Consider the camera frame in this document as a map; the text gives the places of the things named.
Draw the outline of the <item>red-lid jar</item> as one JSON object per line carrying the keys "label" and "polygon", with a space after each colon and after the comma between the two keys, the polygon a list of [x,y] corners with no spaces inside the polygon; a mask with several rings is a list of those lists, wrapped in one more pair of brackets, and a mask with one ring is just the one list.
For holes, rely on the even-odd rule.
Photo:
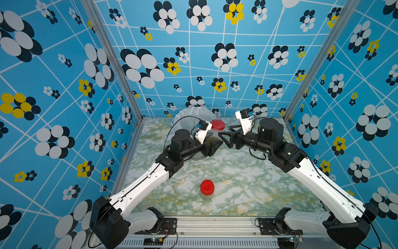
{"label": "red-lid jar", "polygon": [[222,141],[218,133],[225,130],[225,123],[220,119],[214,119],[210,122],[212,124],[211,130],[207,133],[205,142]]}
{"label": "red-lid jar", "polygon": [[213,197],[214,191],[215,191],[215,185],[210,179],[202,181],[200,185],[200,192],[202,198],[211,199]]}

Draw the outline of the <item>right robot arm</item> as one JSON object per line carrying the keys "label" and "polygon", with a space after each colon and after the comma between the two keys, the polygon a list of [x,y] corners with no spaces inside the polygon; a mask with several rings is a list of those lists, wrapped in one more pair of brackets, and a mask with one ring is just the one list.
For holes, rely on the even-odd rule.
{"label": "right robot arm", "polygon": [[372,203],[356,199],[322,173],[308,155],[295,144],[284,140],[284,127],[273,118],[260,120],[257,132],[251,130],[251,118],[231,126],[219,137],[229,148],[260,151],[276,167],[306,186],[327,207],[325,212],[302,212],[289,207],[279,211],[274,219],[275,230],[286,234],[289,230],[302,230],[328,235],[345,249],[362,245],[369,232],[378,208]]}

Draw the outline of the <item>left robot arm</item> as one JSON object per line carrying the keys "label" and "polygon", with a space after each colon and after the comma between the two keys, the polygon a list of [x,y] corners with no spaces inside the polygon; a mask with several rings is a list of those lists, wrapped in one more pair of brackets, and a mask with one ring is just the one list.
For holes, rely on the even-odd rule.
{"label": "left robot arm", "polygon": [[93,204],[90,229],[107,249],[116,248],[128,235],[141,231],[158,233],[164,216],[154,207],[131,215],[135,207],[156,187],[177,173],[196,154],[211,157],[223,144],[208,141],[200,131],[193,139],[188,130],[180,129],[150,168],[136,181],[108,199],[99,197]]}

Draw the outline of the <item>white bin liner bag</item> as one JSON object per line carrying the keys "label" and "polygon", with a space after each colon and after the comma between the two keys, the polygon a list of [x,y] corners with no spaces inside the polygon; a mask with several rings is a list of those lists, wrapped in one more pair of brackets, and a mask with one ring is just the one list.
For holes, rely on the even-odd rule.
{"label": "white bin liner bag", "polygon": [[191,137],[198,131],[196,127],[199,119],[211,122],[216,119],[216,115],[205,107],[188,107],[180,111],[172,121],[173,133],[180,129],[186,129],[190,132]]}

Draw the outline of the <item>left circuit board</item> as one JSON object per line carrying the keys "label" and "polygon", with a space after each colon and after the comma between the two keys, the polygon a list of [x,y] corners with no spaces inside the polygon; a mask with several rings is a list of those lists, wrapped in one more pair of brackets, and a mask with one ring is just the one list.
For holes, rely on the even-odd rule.
{"label": "left circuit board", "polygon": [[161,247],[163,243],[163,238],[145,238],[143,246]]}

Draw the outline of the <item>circuit board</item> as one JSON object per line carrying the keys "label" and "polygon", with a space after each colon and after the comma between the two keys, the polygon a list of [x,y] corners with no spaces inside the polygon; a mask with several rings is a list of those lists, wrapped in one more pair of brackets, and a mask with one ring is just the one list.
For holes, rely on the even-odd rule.
{"label": "circuit board", "polygon": [[163,238],[145,238],[143,246],[161,247],[163,243]]}
{"label": "circuit board", "polygon": [[303,239],[301,238],[278,238],[280,249],[296,249],[302,243]]}

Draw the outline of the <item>right circuit board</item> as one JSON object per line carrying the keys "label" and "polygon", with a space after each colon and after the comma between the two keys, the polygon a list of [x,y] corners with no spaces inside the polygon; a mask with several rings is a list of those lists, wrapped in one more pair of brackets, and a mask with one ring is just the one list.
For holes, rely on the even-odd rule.
{"label": "right circuit board", "polygon": [[302,243],[303,239],[301,238],[278,238],[280,249],[296,249]]}

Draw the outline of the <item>aluminium front rail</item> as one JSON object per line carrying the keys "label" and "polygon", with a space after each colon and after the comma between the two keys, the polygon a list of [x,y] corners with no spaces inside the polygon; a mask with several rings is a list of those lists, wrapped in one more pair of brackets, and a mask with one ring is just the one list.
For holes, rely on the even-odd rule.
{"label": "aluminium front rail", "polygon": [[[128,235],[114,249],[279,249],[278,238],[301,238],[297,249],[339,249],[340,245],[324,234],[303,230],[297,237],[262,235],[255,217],[175,216],[175,235]],[[143,246],[145,238],[163,238],[161,247]],[[97,236],[90,246],[106,249]]]}

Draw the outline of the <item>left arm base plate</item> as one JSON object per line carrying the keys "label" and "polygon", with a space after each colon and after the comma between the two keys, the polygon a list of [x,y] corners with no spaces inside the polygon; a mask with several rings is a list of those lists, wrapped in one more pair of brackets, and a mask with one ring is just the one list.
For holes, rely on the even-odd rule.
{"label": "left arm base plate", "polygon": [[150,230],[142,230],[138,231],[135,234],[136,235],[149,235],[149,234],[160,234],[160,235],[175,235],[176,234],[176,228],[177,228],[177,218],[164,218],[162,220],[162,223],[156,223],[154,228]]}

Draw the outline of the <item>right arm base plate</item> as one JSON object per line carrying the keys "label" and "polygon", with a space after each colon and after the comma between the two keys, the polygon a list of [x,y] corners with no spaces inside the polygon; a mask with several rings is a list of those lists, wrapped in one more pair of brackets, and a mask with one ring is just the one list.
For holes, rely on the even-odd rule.
{"label": "right arm base plate", "polygon": [[297,237],[302,235],[302,230],[290,229],[284,221],[273,218],[256,218],[255,225],[260,229],[262,235],[281,235]]}

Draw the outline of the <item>right aluminium corner post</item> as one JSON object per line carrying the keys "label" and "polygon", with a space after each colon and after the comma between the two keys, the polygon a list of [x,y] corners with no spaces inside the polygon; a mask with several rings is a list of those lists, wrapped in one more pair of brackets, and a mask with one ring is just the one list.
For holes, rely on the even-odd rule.
{"label": "right aluminium corner post", "polygon": [[290,105],[287,108],[287,112],[284,115],[284,121],[288,123],[288,119],[293,114],[294,110],[299,104],[299,101],[305,92],[305,90],[310,86],[312,80],[318,73],[320,67],[322,66],[326,54],[330,51],[330,49],[334,46],[337,39],[340,37],[340,34],[344,30],[347,22],[351,18],[353,12],[355,11],[356,7],[359,5],[360,0],[350,0],[347,1],[346,4],[343,6],[342,14],[340,15],[339,20],[335,24],[335,26],[331,29],[330,33],[326,37],[324,43],[322,44],[319,52],[314,58],[313,63],[311,64],[308,73],[306,74],[305,80],[300,84],[299,88],[297,89]]}

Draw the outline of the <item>aluminium corner post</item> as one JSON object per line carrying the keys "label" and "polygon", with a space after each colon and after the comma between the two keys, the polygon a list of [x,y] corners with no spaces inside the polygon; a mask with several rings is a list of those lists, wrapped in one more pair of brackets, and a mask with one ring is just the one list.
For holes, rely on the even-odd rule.
{"label": "aluminium corner post", "polygon": [[134,99],[134,96],[132,94],[132,89],[127,81],[127,78],[126,78],[123,70],[122,70],[122,66],[118,62],[118,57],[116,55],[116,52],[113,49],[112,43],[111,43],[109,36],[106,32],[105,26],[101,22],[100,12],[96,8],[95,1],[83,0],[81,2],[85,8],[85,11],[88,14],[90,21],[94,24],[94,27],[96,28],[96,34],[98,36],[98,39],[109,58],[110,64],[113,67],[115,75],[118,78],[118,81],[121,85],[121,88],[122,88],[126,98],[128,99],[129,103],[131,104],[132,110],[138,120],[138,123],[140,123],[143,120],[143,115],[141,113],[141,110],[140,110],[137,102]]}
{"label": "aluminium corner post", "polygon": [[326,54],[330,51],[330,49],[334,46],[337,39],[340,37],[340,34],[344,30],[347,22],[351,18],[353,12],[355,11],[356,7],[359,5],[360,0],[350,0],[347,1],[346,4],[343,6],[342,14],[340,15],[339,20],[335,24],[335,26],[331,29],[330,33],[326,37],[324,43],[322,44],[319,52],[314,58],[313,63],[311,64],[308,73],[306,74],[305,80],[300,84],[299,88],[297,89],[290,105],[287,108],[287,112],[284,115],[284,121],[288,123],[288,119],[293,114],[294,110],[299,104],[299,101],[305,92],[305,90],[310,86],[312,80],[318,73],[320,67],[322,66]]}

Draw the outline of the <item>left aluminium corner post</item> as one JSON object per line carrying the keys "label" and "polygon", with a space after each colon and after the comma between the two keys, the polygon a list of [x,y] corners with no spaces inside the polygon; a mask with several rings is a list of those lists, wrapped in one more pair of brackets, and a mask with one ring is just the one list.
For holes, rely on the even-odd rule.
{"label": "left aluminium corner post", "polygon": [[116,55],[116,52],[113,49],[112,43],[111,43],[109,36],[106,32],[105,26],[101,22],[100,12],[96,8],[95,1],[83,0],[81,2],[85,8],[85,11],[88,14],[90,21],[94,24],[94,27],[96,28],[96,34],[98,36],[98,39],[109,58],[110,64],[113,67],[115,75],[118,78],[118,81],[121,85],[121,88],[122,88],[126,98],[128,99],[129,103],[131,104],[132,110],[138,120],[138,123],[140,123],[143,120],[143,115],[141,113],[141,110],[140,110],[137,102],[134,99],[134,96],[132,94],[132,89],[127,81],[127,78],[126,78],[123,70],[122,70],[122,66],[118,62],[118,57]]}

